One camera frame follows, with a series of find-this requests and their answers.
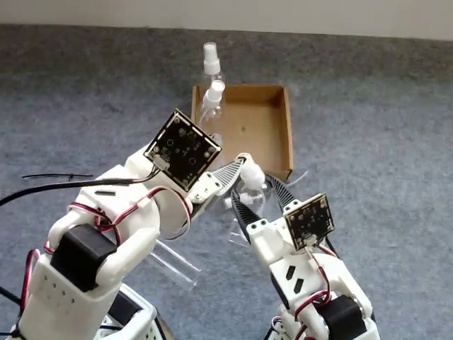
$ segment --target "circuit board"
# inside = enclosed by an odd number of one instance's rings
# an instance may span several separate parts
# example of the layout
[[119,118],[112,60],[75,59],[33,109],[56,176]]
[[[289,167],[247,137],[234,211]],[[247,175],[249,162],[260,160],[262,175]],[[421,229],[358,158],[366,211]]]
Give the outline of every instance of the circuit board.
[[176,109],[144,156],[184,191],[189,191],[222,148]]
[[318,244],[335,228],[325,193],[310,198],[285,219],[296,250]]

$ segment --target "black plastic part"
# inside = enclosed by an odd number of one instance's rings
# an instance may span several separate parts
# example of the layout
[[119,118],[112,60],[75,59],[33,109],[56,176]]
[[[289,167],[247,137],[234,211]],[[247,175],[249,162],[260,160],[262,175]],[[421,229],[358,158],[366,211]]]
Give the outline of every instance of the black plastic part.
[[302,285],[303,284],[304,284],[304,279],[303,278],[298,278],[296,280],[296,284],[294,285],[294,293],[299,294],[301,289],[302,289]]
[[237,180],[241,172],[241,167],[245,161],[245,158],[239,157],[231,163],[221,166],[217,170],[213,171],[212,175],[220,181],[222,187],[228,186],[232,181]]
[[98,191],[95,191],[94,194],[97,196],[113,196],[113,197],[116,196],[115,191],[107,191],[107,190],[98,190]]
[[135,313],[140,310],[142,310],[142,308],[120,290],[116,295],[112,306],[108,310],[108,314],[115,319],[116,322],[125,326]]
[[63,234],[50,264],[82,292],[97,287],[99,267],[116,246],[91,225],[78,225]]
[[233,208],[233,212],[238,220],[239,227],[247,238],[248,243],[250,243],[250,236],[247,232],[247,226],[251,223],[261,220],[257,214],[255,214],[247,205],[241,202],[239,194],[237,193],[236,189],[233,188],[231,190],[231,206]]
[[268,333],[266,333],[266,335],[264,336],[263,340],[268,340],[270,338],[270,335],[272,334],[273,331],[274,331],[274,329],[272,327],[269,328]]
[[156,317],[154,319],[154,322],[156,322],[156,326],[157,326],[157,328],[159,328],[159,333],[161,334],[162,340],[167,340],[164,330],[162,329],[161,323],[159,322],[159,318]]
[[175,110],[144,156],[187,192],[219,155],[220,149],[189,118]]
[[357,303],[345,295],[318,307],[329,329],[329,340],[353,340],[365,333],[367,328]]
[[292,276],[294,275],[294,272],[296,271],[296,267],[294,266],[289,266],[288,271],[286,272],[286,279],[291,280]]
[[265,178],[266,181],[270,184],[271,188],[274,190],[275,195],[277,195],[278,205],[280,206],[280,210],[283,213],[285,206],[290,204],[296,198],[290,193],[287,185],[278,178],[267,174]]
[[334,229],[326,194],[314,196],[299,209],[285,215],[285,220],[296,250],[312,245],[307,244],[307,239],[311,240],[313,235],[319,243]]
[[192,203],[192,205],[193,205],[192,216],[195,216],[198,213],[198,210],[201,209],[203,204]]
[[283,302],[283,305],[285,305],[286,309],[289,309],[289,302],[288,299],[286,298],[286,295],[283,293],[282,288],[280,288],[280,285],[278,284],[277,280],[275,280],[274,274],[270,274],[270,281],[274,285],[275,290],[277,291],[278,295],[280,296],[281,301]]

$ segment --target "black cable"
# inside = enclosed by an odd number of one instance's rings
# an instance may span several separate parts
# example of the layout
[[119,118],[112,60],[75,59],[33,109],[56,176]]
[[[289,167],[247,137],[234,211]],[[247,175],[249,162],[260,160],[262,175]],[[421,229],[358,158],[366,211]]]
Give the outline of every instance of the black cable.
[[18,297],[16,294],[13,294],[9,290],[0,286],[0,294],[3,295],[5,298],[10,300],[11,302],[16,303],[17,305],[21,305],[21,298]]
[[328,247],[331,249],[331,251],[333,251],[333,253],[335,253],[335,255],[336,255],[338,258],[340,258],[340,257],[338,256],[337,251],[335,250],[335,247],[333,246],[332,242],[330,241],[330,239],[328,238],[327,235],[326,235],[326,243],[327,243]]
[[102,324],[99,329],[109,329],[111,331],[120,331],[122,327],[119,326],[110,326],[108,324]]
[[64,183],[52,183],[45,184],[43,186],[34,186],[32,188],[26,188],[15,193],[12,193],[5,198],[0,200],[0,207],[5,205],[12,200],[16,200],[32,193],[42,193],[43,191],[66,189],[66,188],[83,188],[87,186],[128,186],[130,184],[143,183],[149,181],[156,175],[156,172],[151,172],[145,178],[105,178],[96,179],[94,181],[77,181],[77,182],[64,182]]
[[70,179],[74,179],[74,178],[89,179],[89,178],[93,177],[93,175],[48,173],[48,174],[33,174],[33,175],[22,176],[23,179],[39,179],[42,177],[69,177]]

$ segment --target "white wall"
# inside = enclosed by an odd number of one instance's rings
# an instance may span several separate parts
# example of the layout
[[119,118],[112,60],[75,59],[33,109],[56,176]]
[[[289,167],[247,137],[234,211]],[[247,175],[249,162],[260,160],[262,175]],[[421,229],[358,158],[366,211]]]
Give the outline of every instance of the white wall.
[[453,0],[0,0],[0,23],[453,40]]

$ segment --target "white spray cap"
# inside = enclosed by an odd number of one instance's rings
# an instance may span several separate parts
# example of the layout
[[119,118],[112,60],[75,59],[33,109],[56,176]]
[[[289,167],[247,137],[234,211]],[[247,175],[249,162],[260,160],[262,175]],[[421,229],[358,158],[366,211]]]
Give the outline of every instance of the white spray cap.
[[247,188],[258,190],[265,182],[265,174],[259,165],[249,159],[242,166],[241,179]]
[[214,80],[203,97],[203,106],[216,108],[220,104],[224,90],[225,83],[222,80]]
[[209,75],[220,72],[220,60],[217,56],[217,46],[215,42],[206,42],[203,45],[205,51],[205,73]]
[[[239,199],[245,205],[252,205],[257,200],[262,200],[263,199],[263,194],[262,193],[257,193],[257,195],[250,195],[249,193],[240,193],[239,194]],[[233,204],[231,202],[231,197],[227,197],[227,198],[224,199],[224,207],[227,210],[229,210],[229,209],[231,209],[233,207]]]

